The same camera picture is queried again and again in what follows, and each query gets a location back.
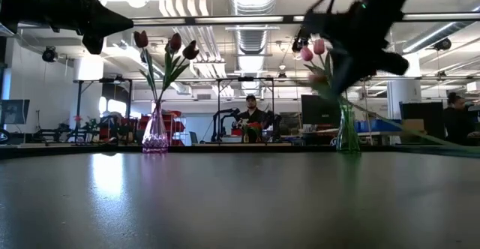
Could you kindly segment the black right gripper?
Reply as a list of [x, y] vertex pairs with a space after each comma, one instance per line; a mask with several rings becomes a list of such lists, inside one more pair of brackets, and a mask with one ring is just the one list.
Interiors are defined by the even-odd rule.
[[389, 52], [386, 33], [404, 13], [382, 7], [380, 12], [356, 1], [340, 13], [317, 13], [308, 10], [302, 28], [330, 41], [331, 88], [335, 94], [345, 92], [359, 77], [378, 70], [391, 74], [406, 73], [409, 62], [396, 52]]

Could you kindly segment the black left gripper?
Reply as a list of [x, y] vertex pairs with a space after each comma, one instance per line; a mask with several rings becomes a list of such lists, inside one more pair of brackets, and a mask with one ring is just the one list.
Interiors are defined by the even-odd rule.
[[104, 38], [131, 29], [131, 19], [103, 6], [98, 0], [38, 0], [37, 21], [54, 32], [75, 31], [91, 54], [102, 52]]

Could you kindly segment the light pink artificial tulip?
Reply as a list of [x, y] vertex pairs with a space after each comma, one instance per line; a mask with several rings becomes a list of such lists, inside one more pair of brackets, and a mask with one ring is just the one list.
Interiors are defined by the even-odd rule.
[[347, 99], [343, 98], [340, 95], [334, 95], [332, 93], [328, 79], [329, 78], [327, 76], [318, 76], [315, 74], [311, 75], [309, 77], [310, 86], [313, 90], [317, 91], [321, 97], [332, 99], [333, 101], [337, 101], [340, 105], [342, 104], [347, 105], [349, 108], [353, 107], [357, 110], [361, 110], [362, 112], [366, 113], [368, 116], [374, 116], [375, 118], [380, 119], [389, 125], [392, 125], [396, 128], [400, 128], [402, 133], [421, 137], [422, 139], [429, 140], [435, 144], [439, 144], [440, 145], [439, 148], [442, 149], [444, 152], [455, 152], [457, 153], [457, 156], [465, 155], [467, 157], [480, 158], [480, 147], [458, 145], [453, 142], [448, 142], [446, 140], [442, 140], [434, 136], [427, 135], [426, 133], [421, 133], [418, 130], [407, 129], [402, 124], [393, 122], [392, 120], [386, 117], [383, 117], [377, 114], [376, 112], [371, 112], [362, 106], [359, 106], [355, 103], [348, 101]]
[[[310, 50], [307, 46], [304, 46], [301, 49], [300, 55], [305, 62], [304, 66], [308, 68], [313, 74], [316, 74], [321, 77], [330, 77], [330, 65], [327, 62], [329, 55], [326, 58], [323, 58], [323, 55], [326, 53], [326, 49], [323, 48], [314, 48]], [[317, 56], [320, 61], [320, 65], [314, 63], [314, 56]]]
[[325, 41], [323, 39], [317, 39], [313, 42], [313, 52], [319, 57], [324, 71], [330, 74], [332, 72], [331, 56], [326, 49]]

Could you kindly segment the dark pink artificial tulip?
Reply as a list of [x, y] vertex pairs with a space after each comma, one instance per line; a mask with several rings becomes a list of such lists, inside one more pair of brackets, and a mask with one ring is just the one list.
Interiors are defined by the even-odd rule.
[[197, 49], [197, 42], [192, 40], [182, 51], [181, 56], [175, 58], [173, 49], [171, 48], [172, 43], [167, 44], [167, 52], [165, 59], [165, 73], [163, 76], [163, 85], [162, 92], [159, 96], [159, 101], [162, 100], [164, 92], [170, 87], [172, 83], [185, 71], [189, 66], [186, 61], [194, 60], [198, 54], [199, 50]]
[[179, 68], [179, 57], [174, 58], [174, 55], [180, 50], [182, 46], [182, 38], [179, 33], [175, 33], [169, 40], [165, 47], [165, 72], [163, 75], [163, 85], [161, 89], [159, 101], [162, 101], [164, 92], [168, 89], [172, 81], [177, 77], [176, 71]]
[[135, 31], [133, 33], [133, 39], [136, 46], [141, 49], [140, 59], [142, 63], [146, 64], [146, 70], [145, 72], [142, 72], [142, 75], [147, 80], [147, 83], [152, 91], [154, 102], [157, 103], [158, 93], [155, 85], [155, 71], [153, 68], [152, 57], [147, 50], [147, 46], [149, 45], [148, 35], [145, 31]]

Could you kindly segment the green glass vase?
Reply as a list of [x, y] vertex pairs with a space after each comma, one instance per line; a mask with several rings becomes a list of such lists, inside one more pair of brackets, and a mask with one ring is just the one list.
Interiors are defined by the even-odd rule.
[[338, 129], [336, 149], [338, 152], [359, 153], [359, 136], [356, 132], [356, 122], [353, 107], [345, 98], [339, 100], [340, 127]]

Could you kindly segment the red flowers in vase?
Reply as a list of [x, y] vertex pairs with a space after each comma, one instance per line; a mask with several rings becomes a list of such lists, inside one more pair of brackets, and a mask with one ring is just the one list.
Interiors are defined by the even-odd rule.
[[263, 126], [260, 123], [242, 119], [239, 124], [243, 143], [261, 143], [263, 141]]

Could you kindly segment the pink glass vase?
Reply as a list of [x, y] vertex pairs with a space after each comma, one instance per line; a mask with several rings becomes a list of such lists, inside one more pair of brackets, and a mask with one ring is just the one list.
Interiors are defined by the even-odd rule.
[[142, 152], [146, 154], [165, 154], [170, 141], [165, 128], [161, 104], [156, 103], [146, 125], [142, 138]]

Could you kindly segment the black monitor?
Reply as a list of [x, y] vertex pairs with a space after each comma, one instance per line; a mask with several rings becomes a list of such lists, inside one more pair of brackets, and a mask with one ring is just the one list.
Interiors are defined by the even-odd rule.
[[430, 103], [399, 103], [402, 119], [419, 119], [424, 123], [424, 130], [440, 129], [443, 126], [443, 104]]
[[0, 125], [24, 125], [30, 100], [0, 100]]
[[303, 94], [301, 117], [304, 125], [337, 128], [341, 121], [341, 110], [338, 102], [326, 100], [318, 95]]

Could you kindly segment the black ceiling spotlight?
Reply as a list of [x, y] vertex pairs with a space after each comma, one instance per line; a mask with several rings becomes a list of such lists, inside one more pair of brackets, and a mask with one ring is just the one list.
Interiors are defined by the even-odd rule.
[[433, 45], [433, 49], [437, 52], [446, 51], [452, 47], [452, 42], [448, 38], [444, 38]]
[[42, 59], [47, 63], [57, 62], [59, 58], [56, 48], [54, 46], [46, 46], [45, 50], [42, 53]]

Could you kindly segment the blue storage bin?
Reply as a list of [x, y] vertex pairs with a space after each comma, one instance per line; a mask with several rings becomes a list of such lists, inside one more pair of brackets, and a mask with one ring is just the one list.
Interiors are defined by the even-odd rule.
[[[394, 122], [395, 124], [401, 123], [400, 119], [388, 120], [389, 122]], [[381, 119], [371, 119], [369, 121], [355, 121], [354, 128], [357, 133], [367, 133], [371, 132], [395, 132], [401, 131], [401, 129], [389, 122], [383, 121]]]

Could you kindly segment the black overhead crossbar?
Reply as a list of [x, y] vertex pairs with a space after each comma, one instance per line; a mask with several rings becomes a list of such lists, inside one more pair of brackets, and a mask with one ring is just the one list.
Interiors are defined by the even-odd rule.
[[[299, 24], [304, 20], [301, 15], [253, 15], [253, 16], [177, 16], [177, 17], [135, 17], [131, 18], [134, 26], [235, 26], [235, 25], [289, 25]], [[480, 12], [462, 13], [406, 13], [396, 23], [435, 23], [480, 21]]]

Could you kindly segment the cardboard box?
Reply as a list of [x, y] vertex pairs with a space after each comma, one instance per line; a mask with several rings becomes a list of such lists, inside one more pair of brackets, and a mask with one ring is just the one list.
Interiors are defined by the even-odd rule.
[[420, 131], [425, 130], [424, 120], [423, 119], [403, 119], [401, 125], [404, 129], [408, 131]]

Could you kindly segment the red storage bins shelf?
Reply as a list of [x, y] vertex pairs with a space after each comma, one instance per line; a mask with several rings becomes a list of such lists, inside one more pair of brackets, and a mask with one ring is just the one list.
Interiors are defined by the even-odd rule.
[[[182, 113], [179, 111], [169, 111], [163, 110], [163, 123], [166, 129], [166, 134], [168, 136], [169, 144], [171, 146], [184, 146], [185, 139], [187, 138], [187, 134], [185, 133], [185, 122], [183, 118], [180, 116]], [[139, 121], [136, 126], [136, 136], [138, 142], [143, 139], [143, 135], [146, 131], [147, 124], [151, 115], [141, 115]]]

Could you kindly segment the black table mat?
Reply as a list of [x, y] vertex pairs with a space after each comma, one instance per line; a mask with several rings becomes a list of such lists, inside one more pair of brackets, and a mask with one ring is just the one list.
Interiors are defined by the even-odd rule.
[[0, 249], [480, 249], [480, 160], [397, 152], [0, 160]]

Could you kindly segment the silver ventilation duct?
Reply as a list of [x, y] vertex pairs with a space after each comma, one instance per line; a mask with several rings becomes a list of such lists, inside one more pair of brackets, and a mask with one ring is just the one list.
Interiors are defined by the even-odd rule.
[[[276, 0], [229, 0], [231, 14], [235, 16], [265, 16], [275, 10]], [[237, 25], [235, 35], [237, 68], [243, 77], [257, 78], [263, 70], [267, 53], [269, 27]]]

